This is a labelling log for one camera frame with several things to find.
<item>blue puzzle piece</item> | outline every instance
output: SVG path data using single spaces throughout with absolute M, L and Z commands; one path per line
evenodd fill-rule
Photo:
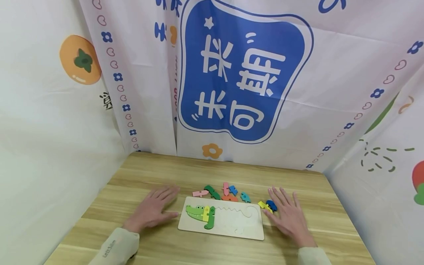
M 240 197 L 241 197 L 241 200 L 242 201 L 244 201 L 244 202 L 250 202 L 249 195 L 247 195 L 245 192 L 242 192 Z
M 230 189 L 230 192 L 231 192 L 234 196 L 236 196 L 236 195 L 237 195 L 238 191 L 236 190 L 236 187 L 234 187 L 234 186 L 229 186 L 228 188 Z
M 273 212 L 276 212 L 277 211 L 277 206 L 275 206 L 275 203 L 273 201 L 267 200 L 266 201 L 266 204 L 268 204 L 268 206 L 271 208 L 271 210 Z

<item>pink puzzle piece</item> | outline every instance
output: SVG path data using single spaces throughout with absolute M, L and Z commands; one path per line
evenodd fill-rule
M 228 196 L 228 194 L 230 194 L 230 191 L 228 189 L 228 182 L 224 182 L 224 188 L 222 188 L 224 190 L 224 195 Z
M 199 190 L 199 191 L 193 191 L 193 197 L 202 197 L 202 196 L 205 196 L 205 195 L 208 195 L 209 194 L 209 191 L 207 191 L 207 190 Z

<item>star print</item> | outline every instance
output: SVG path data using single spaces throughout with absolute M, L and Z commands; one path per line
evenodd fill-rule
M 205 18 L 205 25 L 204 26 L 208 27 L 208 29 L 211 29 L 214 26 L 214 24 L 212 22 L 212 17 Z

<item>wooden puzzle board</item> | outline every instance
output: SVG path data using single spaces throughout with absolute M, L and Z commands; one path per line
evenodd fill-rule
M 205 229 L 206 222 L 190 217 L 186 206 L 215 207 L 215 223 L 210 230 Z M 243 202 L 219 201 L 198 197 L 186 197 L 181 211 L 179 230 L 206 234 L 218 234 L 228 237 L 240 237 L 255 240 L 264 240 L 261 208 L 257 204 Z

